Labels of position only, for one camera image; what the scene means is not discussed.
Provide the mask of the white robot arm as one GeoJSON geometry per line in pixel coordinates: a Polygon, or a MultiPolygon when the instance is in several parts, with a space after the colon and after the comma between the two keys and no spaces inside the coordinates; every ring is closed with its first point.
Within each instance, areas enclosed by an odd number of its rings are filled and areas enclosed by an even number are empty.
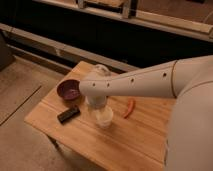
{"type": "Polygon", "coordinates": [[[94,108],[105,106],[108,96],[174,97],[164,171],[213,171],[213,55],[116,76],[96,65],[79,88],[94,108]]]}

